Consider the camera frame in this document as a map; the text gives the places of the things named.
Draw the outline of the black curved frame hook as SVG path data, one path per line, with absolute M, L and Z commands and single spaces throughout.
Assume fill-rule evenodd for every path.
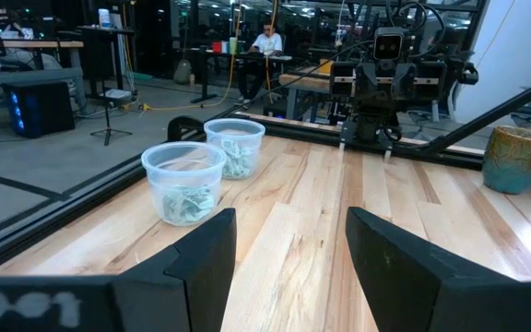
M 169 121 L 167 141 L 200 141 L 206 138 L 204 122 L 190 116 L 178 116 Z

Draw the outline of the wooden desk top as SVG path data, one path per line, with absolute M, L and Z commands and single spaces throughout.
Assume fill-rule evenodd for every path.
M 0 48 L 82 48 L 82 41 L 1 40 Z

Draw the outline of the black office desk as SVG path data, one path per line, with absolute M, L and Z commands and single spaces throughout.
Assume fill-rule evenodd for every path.
M 236 59 L 249 60 L 249 61 L 262 61 L 262 62 L 269 60 L 272 63 L 281 63 L 281 64 L 287 64 L 292 60 L 292 57 L 290 55 L 268 56 L 268 55 L 263 55 L 262 53 L 238 53 L 238 54 L 214 53 L 212 50 L 207 49 L 205 46 L 202 46 L 200 48 L 186 49 L 184 50 L 184 52 L 197 55 L 199 59 L 201 60 L 201 65 L 200 65 L 200 67 L 202 68 L 202 76 L 200 80 L 201 96 L 199 98 L 191 100 L 192 104 L 203 103 L 205 101 L 208 101 L 208 100 L 211 100 L 217 97 L 216 94 L 209 94 L 207 92 L 207 88 L 208 88 L 207 59 L 210 57 L 228 58 L 230 60 L 230 70 L 234 68 Z

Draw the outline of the black computer tower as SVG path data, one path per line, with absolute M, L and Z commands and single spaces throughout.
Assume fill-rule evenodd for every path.
M 66 82 L 3 84 L 12 130 L 38 138 L 73 130 L 74 115 Z

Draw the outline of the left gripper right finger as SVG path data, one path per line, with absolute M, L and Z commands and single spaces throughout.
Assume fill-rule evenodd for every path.
M 524 332 L 512 279 L 361 207 L 349 207 L 349 253 L 379 332 Z

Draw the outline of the black aluminium table frame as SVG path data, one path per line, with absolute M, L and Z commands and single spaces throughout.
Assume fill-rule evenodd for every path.
M 322 125 L 300 121 L 292 122 L 273 117 L 260 120 L 255 114 L 250 117 L 265 126 L 265 133 L 268 136 L 333 147 L 344 144 L 348 149 L 373 154 L 384 155 L 390 152 L 399 158 L 481 170 L 483 154 L 464 152 L 455 144 L 517 111 L 530 101 L 531 87 L 448 135 L 438 136 L 430 142 L 420 141 L 419 143 L 406 137 L 398 141 L 390 140 L 386 134 L 381 134 L 377 143 L 362 143 L 356 139 L 356 124 L 352 121 L 345 122 L 341 127 L 326 129 Z M 146 171 L 142 166 L 141 156 L 135 155 L 58 196 L 2 221 L 0 223 L 0 265 L 27 249 L 28 246 L 116 196 L 145 176 Z

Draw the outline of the glazed ceramic mug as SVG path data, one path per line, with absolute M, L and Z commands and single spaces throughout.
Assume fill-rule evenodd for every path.
M 531 187 L 531 129 L 499 125 L 490 135 L 482 162 L 483 183 L 520 195 Z

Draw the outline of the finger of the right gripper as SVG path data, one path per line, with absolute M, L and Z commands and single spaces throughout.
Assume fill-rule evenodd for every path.
M 378 90 L 375 64 L 360 63 L 356 70 L 356 98 L 381 101 L 383 97 L 383 93 Z
M 413 63 L 398 64 L 392 80 L 392 98 L 410 100 L 415 95 L 417 67 Z

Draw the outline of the green white sweetener packet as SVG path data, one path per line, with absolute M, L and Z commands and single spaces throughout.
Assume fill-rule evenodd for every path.
M 229 158 L 222 169 L 222 176 L 227 179 L 243 179 L 253 172 L 253 166 L 248 158 Z
M 167 192 L 162 198 L 164 219 L 173 225 L 190 223 L 187 196 L 180 192 Z
M 221 148 L 232 160 L 238 160 L 251 154 L 251 150 L 240 146 L 236 140 L 223 139 L 221 141 Z

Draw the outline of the olive bag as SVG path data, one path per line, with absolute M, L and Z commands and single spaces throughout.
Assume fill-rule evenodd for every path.
M 176 84 L 186 85 L 190 83 L 191 75 L 192 75 L 191 63 L 188 60 L 183 59 L 176 66 L 175 71 L 173 73 L 172 80 Z

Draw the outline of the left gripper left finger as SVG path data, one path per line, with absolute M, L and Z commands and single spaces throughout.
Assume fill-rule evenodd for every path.
M 121 273 L 112 332 L 219 332 L 235 268 L 236 210 L 224 208 Z

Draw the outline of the wooden table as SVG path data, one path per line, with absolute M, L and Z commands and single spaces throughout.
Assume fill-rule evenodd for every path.
M 300 78 L 313 67 L 305 67 L 297 70 L 289 70 L 278 77 L 280 85 L 286 85 L 289 89 L 306 90 L 327 93 L 330 91 L 330 75 L 319 70 Z

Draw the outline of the seated person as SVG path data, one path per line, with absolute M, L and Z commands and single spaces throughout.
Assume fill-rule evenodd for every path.
M 281 36 L 275 32 L 272 20 L 267 20 L 263 24 L 263 32 L 260 33 L 252 43 L 249 52 L 259 53 L 263 56 L 281 56 L 283 54 L 283 43 Z M 239 104 L 244 104 L 252 100 L 268 76 L 272 75 L 275 65 L 265 60 L 244 61 L 238 70 L 238 85 L 241 96 Z

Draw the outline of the thin black tripod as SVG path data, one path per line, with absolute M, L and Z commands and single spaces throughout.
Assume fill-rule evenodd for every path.
M 92 132 L 92 136 L 104 135 L 104 146 L 109 146 L 111 137 L 114 134 L 131 136 L 133 133 L 112 129 L 111 120 L 110 120 L 110 110 L 114 108 L 115 99 L 107 95 L 107 90 L 105 88 L 105 74 L 103 66 L 106 63 L 107 58 L 103 55 L 102 45 L 105 43 L 117 42 L 116 30 L 112 29 L 102 29 L 102 28 L 89 28 L 89 37 L 91 41 L 91 63 L 90 63 L 90 92 L 92 96 L 98 100 L 102 101 L 104 106 L 104 116 L 105 116 L 105 128 L 99 131 Z

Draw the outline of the banknotes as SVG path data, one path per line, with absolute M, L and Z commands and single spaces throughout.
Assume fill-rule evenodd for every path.
M 200 191 L 187 198 L 188 209 L 186 218 L 189 222 L 198 222 L 207 216 L 216 206 L 213 195 L 209 190 Z

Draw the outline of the clear plastic tub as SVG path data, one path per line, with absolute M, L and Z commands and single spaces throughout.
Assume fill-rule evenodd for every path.
M 147 174 L 151 199 L 159 217 L 164 219 L 162 198 L 167 192 L 180 192 L 192 196 L 209 190 L 216 206 L 198 222 L 207 220 L 218 205 L 222 169 L 226 161 L 225 153 L 215 146 L 202 142 L 180 141 L 153 146 L 141 155 L 141 163 Z
M 252 163 L 252 174 L 257 170 L 262 138 L 266 132 L 266 128 L 262 124 L 238 118 L 221 118 L 206 122 L 204 131 L 206 142 L 222 151 L 221 141 L 223 139 L 236 140 L 240 146 L 251 150 L 251 154 L 245 158 L 248 158 Z

